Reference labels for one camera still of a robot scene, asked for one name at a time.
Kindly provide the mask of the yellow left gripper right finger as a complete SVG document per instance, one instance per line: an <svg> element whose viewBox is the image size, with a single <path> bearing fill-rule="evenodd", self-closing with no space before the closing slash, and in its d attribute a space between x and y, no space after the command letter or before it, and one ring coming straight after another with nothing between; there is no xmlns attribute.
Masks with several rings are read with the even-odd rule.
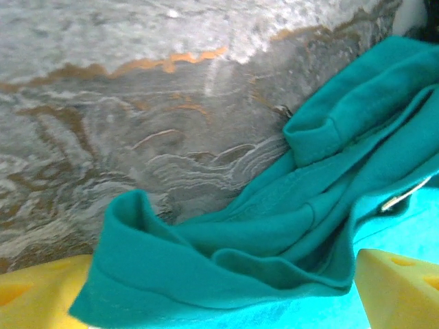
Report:
<svg viewBox="0 0 439 329"><path fill-rule="evenodd" d="M355 284L371 328L438 327L437 264L362 249Z"/></svg>

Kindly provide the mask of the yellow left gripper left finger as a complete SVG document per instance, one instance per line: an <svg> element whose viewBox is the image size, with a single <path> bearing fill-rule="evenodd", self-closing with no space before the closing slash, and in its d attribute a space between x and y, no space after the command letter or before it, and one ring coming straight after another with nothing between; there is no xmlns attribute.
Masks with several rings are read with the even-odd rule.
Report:
<svg viewBox="0 0 439 329"><path fill-rule="evenodd" d="M79 255L1 274L1 327L88 328L70 316L92 256Z"/></svg>

